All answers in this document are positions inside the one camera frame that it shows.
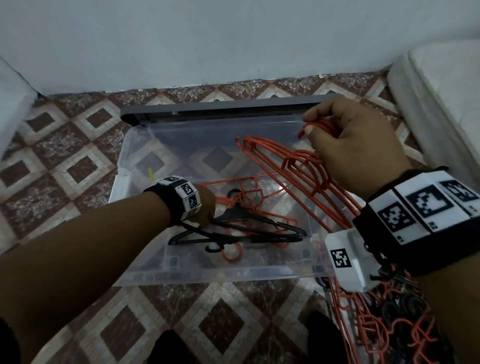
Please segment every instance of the transparent container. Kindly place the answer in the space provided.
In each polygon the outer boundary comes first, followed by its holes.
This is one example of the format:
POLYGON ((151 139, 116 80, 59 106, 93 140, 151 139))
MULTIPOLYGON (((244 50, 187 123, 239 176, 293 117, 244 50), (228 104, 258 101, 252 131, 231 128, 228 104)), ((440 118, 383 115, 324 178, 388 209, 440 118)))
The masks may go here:
MULTIPOLYGON (((214 182, 265 174, 242 152, 235 142, 238 136, 261 136, 293 149, 310 149, 297 134, 303 122, 300 116, 186 121, 136 126, 125 135, 118 161, 118 175, 110 202, 140 193, 151 184, 149 169, 158 179, 179 175, 193 183, 214 182)), ((280 187, 270 177, 259 178, 264 195, 280 187)), ((240 182, 213 184, 208 187, 217 196, 226 196, 240 182)), ((244 182, 250 189, 253 182, 244 182)), ((321 218, 328 219, 303 194, 292 189, 321 218)), ((154 238, 139 254, 116 285, 183 284, 212 281, 286 279, 334 275, 325 253, 326 232, 285 191, 265 199, 261 209, 296 218, 308 237, 287 247, 273 244, 243 243, 243 256, 227 262, 221 253, 205 251, 205 244, 168 245, 169 239, 183 231, 173 227, 154 238)), ((216 216, 225 210, 217 205, 216 216)), ((234 245, 226 246, 236 249, 234 245)))

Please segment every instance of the tiled floor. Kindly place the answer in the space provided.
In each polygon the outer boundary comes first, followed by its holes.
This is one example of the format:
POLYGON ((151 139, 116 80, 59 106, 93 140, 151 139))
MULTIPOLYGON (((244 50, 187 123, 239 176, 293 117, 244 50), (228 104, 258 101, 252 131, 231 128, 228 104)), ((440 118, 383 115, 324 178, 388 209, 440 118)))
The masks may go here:
MULTIPOLYGON (((126 105, 329 92, 380 110, 412 164, 424 165, 382 73, 40 99, 0 162, 0 253, 107 203, 129 129, 119 118, 126 105)), ((331 316, 312 279, 113 287, 62 329, 35 363, 139 363, 167 328, 201 363, 295 363, 306 354, 304 320, 313 309, 331 316)))

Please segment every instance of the person's leg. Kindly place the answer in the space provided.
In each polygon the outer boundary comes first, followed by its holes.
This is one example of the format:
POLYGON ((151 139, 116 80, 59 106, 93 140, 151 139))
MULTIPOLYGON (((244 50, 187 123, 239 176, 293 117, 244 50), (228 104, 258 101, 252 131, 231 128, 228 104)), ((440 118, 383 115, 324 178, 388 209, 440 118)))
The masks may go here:
POLYGON ((307 363, 348 364, 342 333, 332 320, 320 311, 313 311, 307 318, 306 326, 307 363))
POLYGON ((180 336, 174 330, 167 330, 162 332, 155 341, 146 362, 147 364, 183 364, 196 363, 197 360, 180 336))

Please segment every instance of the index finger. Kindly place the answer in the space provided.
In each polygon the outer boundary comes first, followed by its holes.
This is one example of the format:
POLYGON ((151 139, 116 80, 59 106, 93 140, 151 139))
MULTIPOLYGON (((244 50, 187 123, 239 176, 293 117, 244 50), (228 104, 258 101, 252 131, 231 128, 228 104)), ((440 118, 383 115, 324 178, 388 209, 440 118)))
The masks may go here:
POLYGON ((303 114, 303 121, 313 122, 327 116, 336 116, 332 118, 338 127, 345 129, 353 116, 363 109, 363 106, 357 101, 350 100, 343 95, 334 96, 303 114))

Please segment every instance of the person's left arm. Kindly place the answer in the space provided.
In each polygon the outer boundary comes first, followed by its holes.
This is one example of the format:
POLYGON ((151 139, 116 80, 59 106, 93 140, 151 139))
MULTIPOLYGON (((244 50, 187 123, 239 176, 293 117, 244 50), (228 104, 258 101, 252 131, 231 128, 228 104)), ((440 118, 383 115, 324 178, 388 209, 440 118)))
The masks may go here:
MULTIPOLYGON (((215 213, 215 196, 196 186, 202 202, 190 220, 215 213)), ((170 223, 170 212, 145 192, 69 220, 0 256, 0 318, 13 330, 22 363, 107 291, 170 223)))

